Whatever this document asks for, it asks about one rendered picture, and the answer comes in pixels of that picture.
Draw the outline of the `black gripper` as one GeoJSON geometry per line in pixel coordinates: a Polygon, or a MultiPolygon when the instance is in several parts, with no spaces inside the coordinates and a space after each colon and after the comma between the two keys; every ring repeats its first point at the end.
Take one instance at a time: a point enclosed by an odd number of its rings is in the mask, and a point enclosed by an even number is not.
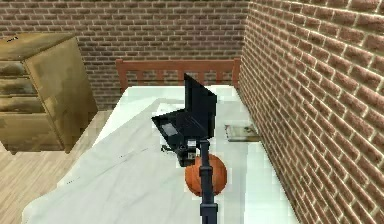
{"type": "Polygon", "coordinates": [[[175,153],[181,167],[187,167],[195,164],[196,148],[186,145],[180,145],[178,148],[170,148],[167,145],[161,145],[161,151],[165,153],[175,153]]]}

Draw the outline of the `black laptop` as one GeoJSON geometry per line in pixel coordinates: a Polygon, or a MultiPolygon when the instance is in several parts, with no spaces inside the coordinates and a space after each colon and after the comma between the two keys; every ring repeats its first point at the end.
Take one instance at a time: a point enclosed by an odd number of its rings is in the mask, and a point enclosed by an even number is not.
{"type": "Polygon", "coordinates": [[[166,143],[176,149],[189,140],[214,136],[217,95],[184,74],[185,107],[151,118],[166,143]]]}

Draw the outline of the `bed with white sheet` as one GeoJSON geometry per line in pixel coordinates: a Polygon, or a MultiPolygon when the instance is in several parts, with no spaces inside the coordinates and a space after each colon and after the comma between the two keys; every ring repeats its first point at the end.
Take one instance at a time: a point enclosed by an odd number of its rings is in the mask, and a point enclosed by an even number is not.
{"type": "MultiPolygon", "coordinates": [[[[218,224],[299,224],[259,142],[230,142],[228,125],[248,125],[236,89],[213,85],[218,97],[211,153],[228,171],[216,198],[218,224]]],[[[120,98],[93,146],[56,189],[30,202],[22,224],[201,224],[199,197],[164,152],[151,118],[184,105],[181,86],[133,86],[120,98]]]]}

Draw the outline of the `wooden chest of drawers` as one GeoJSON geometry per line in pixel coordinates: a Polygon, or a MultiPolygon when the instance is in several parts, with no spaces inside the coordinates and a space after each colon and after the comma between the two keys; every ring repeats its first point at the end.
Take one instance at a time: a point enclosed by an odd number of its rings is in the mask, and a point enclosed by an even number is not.
{"type": "Polygon", "coordinates": [[[7,151],[68,153],[97,112],[74,34],[0,38],[0,143],[7,151]]]}

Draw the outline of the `orange basketball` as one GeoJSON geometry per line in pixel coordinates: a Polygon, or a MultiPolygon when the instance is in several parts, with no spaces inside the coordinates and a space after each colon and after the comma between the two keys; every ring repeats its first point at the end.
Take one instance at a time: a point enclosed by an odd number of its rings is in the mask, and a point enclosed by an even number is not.
{"type": "MultiPolygon", "coordinates": [[[[212,184],[213,194],[220,194],[226,187],[227,184],[227,169],[223,161],[213,155],[209,155],[209,163],[213,168],[212,184]]],[[[199,176],[199,167],[201,166],[201,158],[197,156],[195,158],[195,164],[187,166],[185,168],[185,182],[188,189],[196,196],[201,197],[201,178],[199,176]]]]}

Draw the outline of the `grey green book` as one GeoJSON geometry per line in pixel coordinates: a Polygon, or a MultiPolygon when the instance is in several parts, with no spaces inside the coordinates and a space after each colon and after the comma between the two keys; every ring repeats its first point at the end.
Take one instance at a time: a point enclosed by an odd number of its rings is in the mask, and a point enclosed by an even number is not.
{"type": "Polygon", "coordinates": [[[226,136],[229,142],[258,142],[261,136],[252,125],[226,125],[226,136]]]}

